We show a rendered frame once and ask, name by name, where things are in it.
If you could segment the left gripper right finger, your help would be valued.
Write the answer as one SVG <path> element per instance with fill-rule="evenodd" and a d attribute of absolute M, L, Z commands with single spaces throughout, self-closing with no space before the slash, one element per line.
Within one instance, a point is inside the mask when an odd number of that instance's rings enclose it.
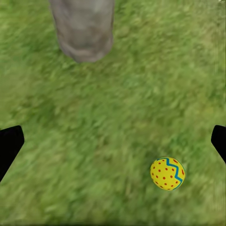
<path fill-rule="evenodd" d="M 215 125 L 211 136 L 211 143 L 226 163 L 226 127 Z"/>

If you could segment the easter egg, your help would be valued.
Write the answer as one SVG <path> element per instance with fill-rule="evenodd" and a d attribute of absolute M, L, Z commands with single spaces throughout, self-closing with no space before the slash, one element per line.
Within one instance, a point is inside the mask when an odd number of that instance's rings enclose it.
<path fill-rule="evenodd" d="M 159 158 L 152 163 L 150 175 L 159 188 L 171 191 L 183 183 L 185 169 L 178 160 L 166 157 Z"/>

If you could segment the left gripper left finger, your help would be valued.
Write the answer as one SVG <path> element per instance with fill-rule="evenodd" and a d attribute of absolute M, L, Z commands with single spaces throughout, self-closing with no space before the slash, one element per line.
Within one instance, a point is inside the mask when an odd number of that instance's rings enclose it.
<path fill-rule="evenodd" d="M 0 130 L 0 181 L 24 144 L 20 125 Z"/>

